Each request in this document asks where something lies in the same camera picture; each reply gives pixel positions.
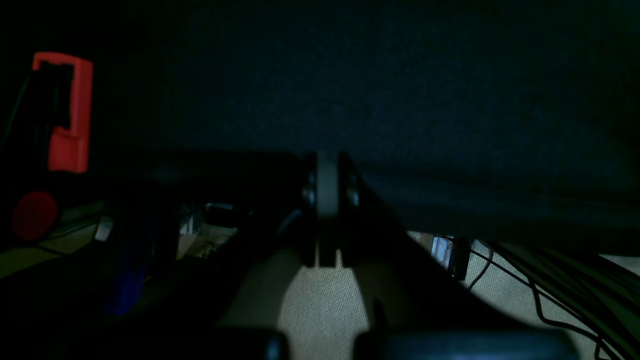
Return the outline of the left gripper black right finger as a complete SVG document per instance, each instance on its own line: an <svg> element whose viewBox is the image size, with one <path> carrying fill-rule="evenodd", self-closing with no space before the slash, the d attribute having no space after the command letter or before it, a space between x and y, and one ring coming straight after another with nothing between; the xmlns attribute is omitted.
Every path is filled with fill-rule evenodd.
<svg viewBox="0 0 640 360"><path fill-rule="evenodd" d="M455 280L339 152L342 263L359 285L370 329L355 360L576 360L562 330L527 325Z"/></svg>

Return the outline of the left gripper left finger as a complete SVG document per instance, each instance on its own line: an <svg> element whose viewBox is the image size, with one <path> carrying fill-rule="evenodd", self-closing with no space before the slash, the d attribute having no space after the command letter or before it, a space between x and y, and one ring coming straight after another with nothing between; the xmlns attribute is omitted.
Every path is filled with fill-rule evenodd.
<svg viewBox="0 0 640 360"><path fill-rule="evenodd" d="M277 322L299 269L315 261L318 154L225 153L184 189L232 205L240 221L207 258L188 261L167 302L167 339L201 342L189 360L289 360Z"/></svg>

